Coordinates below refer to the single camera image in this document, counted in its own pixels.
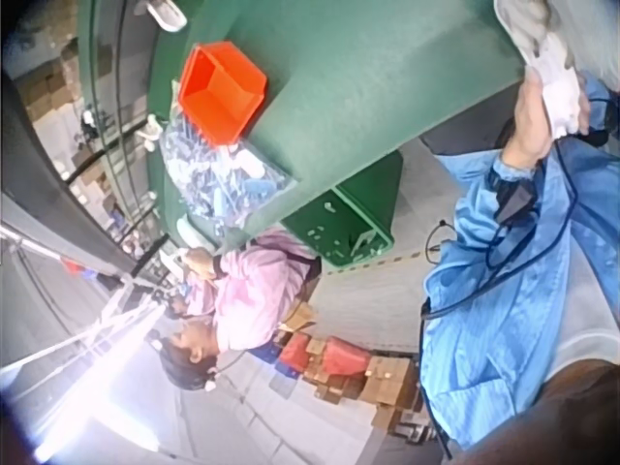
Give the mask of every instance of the floor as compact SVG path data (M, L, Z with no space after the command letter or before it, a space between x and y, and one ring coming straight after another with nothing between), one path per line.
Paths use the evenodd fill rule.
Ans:
M310 303L319 312L315 334L337 335L372 349L415 352L422 282L432 268L424 244L440 220L451 223L458 186L419 140L401 147L404 158L392 223L395 245L368 267L327 267ZM433 244L449 238L440 231Z

